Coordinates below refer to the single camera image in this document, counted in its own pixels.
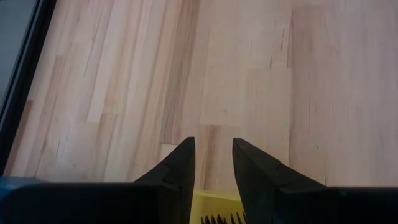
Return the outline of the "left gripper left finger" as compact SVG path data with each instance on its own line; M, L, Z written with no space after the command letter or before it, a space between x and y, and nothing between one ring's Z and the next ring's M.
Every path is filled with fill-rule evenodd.
M45 182L0 192L0 224L189 224L195 139L134 182Z

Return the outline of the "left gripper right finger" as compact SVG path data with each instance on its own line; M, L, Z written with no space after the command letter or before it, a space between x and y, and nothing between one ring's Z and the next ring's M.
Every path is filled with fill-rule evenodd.
M233 167L248 224L398 224L398 188L327 187L242 138Z

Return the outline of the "black metal fork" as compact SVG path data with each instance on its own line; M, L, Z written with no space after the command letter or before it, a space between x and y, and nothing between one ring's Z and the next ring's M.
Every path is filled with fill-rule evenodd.
M221 215L211 215L211 216L203 216L200 218L201 224L228 224L225 217Z
M236 212L230 214L230 224L246 224L246 214L244 212Z

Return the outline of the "yellow plastic tray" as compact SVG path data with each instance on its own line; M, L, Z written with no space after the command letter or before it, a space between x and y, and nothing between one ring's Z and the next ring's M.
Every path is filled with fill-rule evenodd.
M189 224L201 224L200 218L206 215L221 215L230 224L230 214L236 212L244 212L239 197L229 197L195 190L193 192Z

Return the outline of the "blue plastic tray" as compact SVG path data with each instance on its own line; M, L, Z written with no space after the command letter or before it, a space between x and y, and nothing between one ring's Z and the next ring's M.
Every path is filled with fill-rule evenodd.
M43 181L30 177L0 176L0 192L10 191L26 185L40 184L40 183L43 183Z

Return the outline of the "black metal table frame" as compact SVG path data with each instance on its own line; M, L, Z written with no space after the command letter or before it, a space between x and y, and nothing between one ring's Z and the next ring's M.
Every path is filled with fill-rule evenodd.
M4 175L57 0L0 0L0 177Z

